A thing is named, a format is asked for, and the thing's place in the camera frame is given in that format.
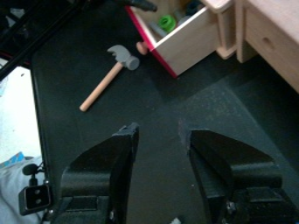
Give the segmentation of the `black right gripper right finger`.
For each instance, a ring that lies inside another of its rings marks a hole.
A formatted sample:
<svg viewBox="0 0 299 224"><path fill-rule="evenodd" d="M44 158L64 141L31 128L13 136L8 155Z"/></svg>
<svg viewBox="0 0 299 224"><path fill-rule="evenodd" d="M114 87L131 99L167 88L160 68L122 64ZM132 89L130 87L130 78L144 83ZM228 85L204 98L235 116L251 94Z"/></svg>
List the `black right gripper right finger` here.
<svg viewBox="0 0 299 224"><path fill-rule="evenodd" d="M299 224L299 208L268 154L184 121L179 135L200 191L204 224Z"/></svg>

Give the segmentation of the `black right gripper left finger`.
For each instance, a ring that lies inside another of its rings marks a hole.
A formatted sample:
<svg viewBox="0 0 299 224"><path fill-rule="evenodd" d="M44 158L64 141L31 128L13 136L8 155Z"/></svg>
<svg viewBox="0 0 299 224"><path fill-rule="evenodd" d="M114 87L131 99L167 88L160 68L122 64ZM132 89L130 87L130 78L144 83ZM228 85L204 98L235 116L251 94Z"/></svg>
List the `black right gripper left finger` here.
<svg viewBox="0 0 299 224"><path fill-rule="evenodd" d="M123 127L65 167L51 224L127 224L139 125Z"/></svg>

